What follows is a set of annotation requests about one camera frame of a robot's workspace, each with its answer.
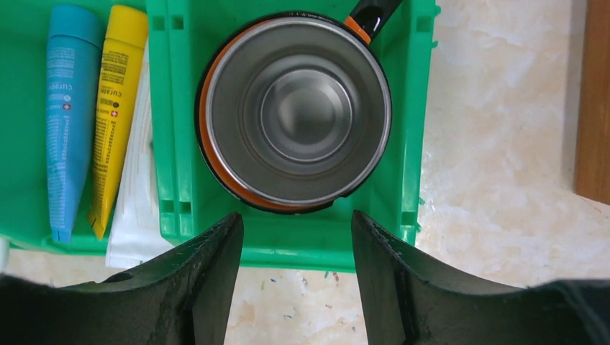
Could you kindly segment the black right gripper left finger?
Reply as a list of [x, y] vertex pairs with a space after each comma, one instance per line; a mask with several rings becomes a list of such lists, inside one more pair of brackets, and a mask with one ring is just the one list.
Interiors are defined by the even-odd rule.
[[102, 282], [1, 276], [3, 344], [223, 344], [244, 238], [231, 213]]

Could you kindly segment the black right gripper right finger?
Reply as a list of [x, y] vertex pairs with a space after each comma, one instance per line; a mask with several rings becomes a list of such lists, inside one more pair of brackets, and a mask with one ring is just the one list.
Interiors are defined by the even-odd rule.
[[352, 248], [370, 344], [607, 344], [609, 281], [519, 288], [454, 268], [362, 211]]

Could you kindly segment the steel cup orange sleeve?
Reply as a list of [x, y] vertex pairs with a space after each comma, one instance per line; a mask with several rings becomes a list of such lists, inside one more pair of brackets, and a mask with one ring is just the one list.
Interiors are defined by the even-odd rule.
[[343, 21], [282, 11], [225, 40], [194, 101], [199, 149], [225, 189], [263, 211], [311, 213], [371, 176], [393, 109], [370, 44], [398, 7], [359, 1]]

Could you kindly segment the blue toothpaste tube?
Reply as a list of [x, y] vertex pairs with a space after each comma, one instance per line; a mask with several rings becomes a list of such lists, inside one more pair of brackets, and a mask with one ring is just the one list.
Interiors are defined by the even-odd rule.
[[46, 163], [55, 241], [71, 241], [94, 142], [104, 25], [81, 6], [54, 6], [46, 52]]

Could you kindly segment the white toothpaste tube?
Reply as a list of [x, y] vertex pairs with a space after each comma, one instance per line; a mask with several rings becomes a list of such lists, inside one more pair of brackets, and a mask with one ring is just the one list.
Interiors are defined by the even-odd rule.
[[129, 269], [172, 248], [173, 245], [160, 234], [149, 45], [146, 45], [105, 264]]

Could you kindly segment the brown wooden compartment tray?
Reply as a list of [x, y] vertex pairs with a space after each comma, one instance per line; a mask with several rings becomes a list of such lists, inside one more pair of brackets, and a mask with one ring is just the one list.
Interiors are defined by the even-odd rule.
[[575, 151], [575, 193], [609, 204], [609, 2], [588, 1]]

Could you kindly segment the yellow toothpaste tube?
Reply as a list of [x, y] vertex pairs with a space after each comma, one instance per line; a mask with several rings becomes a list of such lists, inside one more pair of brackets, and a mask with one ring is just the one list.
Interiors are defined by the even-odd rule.
[[109, 225], [119, 189], [147, 38], [146, 13], [120, 4], [111, 8], [99, 73], [87, 215], [98, 239]]

